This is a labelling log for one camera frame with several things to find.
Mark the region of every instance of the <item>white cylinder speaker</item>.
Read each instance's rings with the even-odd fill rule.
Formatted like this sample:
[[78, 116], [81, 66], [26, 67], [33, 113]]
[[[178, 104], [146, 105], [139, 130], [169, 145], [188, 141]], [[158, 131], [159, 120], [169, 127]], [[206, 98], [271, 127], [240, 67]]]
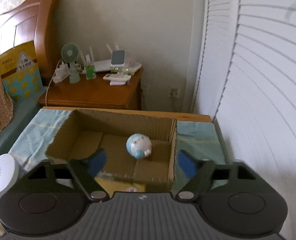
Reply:
[[15, 184], [18, 169], [17, 162], [10, 154], [0, 155], [0, 196]]

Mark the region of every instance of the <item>white closet door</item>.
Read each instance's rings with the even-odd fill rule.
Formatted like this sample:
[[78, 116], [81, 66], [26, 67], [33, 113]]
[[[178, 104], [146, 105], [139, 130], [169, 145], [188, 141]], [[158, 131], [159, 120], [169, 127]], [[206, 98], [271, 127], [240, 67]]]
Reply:
[[[230, 156], [248, 163], [286, 199], [289, 213], [281, 234], [295, 240], [296, 0], [239, 1], [216, 121]], [[215, 39], [207, 42], [219, 42]]]
[[235, 39], [238, 0], [206, 0], [200, 66], [192, 111], [214, 116]]

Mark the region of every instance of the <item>small desk fan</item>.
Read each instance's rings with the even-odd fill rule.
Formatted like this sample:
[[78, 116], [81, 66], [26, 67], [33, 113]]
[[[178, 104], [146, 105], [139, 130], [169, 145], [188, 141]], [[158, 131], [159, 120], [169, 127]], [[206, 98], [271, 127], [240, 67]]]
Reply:
[[70, 42], [61, 49], [61, 56], [65, 62], [69, 62], [69, 82], [77, 83], [80, 80], [79, 73], [76, 69], [75, 61], [80, 55], [80, 49], [77, 44]]

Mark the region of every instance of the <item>yellow book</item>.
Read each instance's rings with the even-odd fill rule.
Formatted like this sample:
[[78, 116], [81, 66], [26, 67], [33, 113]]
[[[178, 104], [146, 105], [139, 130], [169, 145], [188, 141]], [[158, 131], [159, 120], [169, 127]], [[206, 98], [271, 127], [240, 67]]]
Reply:
[[33, 41], [20, 44], [0, 55], [0, 76], [6, 92], [14, 101], [42, 88]]

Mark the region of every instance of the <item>blue and white toy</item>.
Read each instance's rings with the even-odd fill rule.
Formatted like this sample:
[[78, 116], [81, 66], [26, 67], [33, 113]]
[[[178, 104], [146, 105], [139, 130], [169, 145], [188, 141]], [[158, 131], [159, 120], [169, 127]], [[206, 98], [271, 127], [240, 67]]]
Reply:
[[141, 159], [151, 154], [152, 144], [148, 136], [136, 133], [128, 138], [126, 148], [132, 157]]

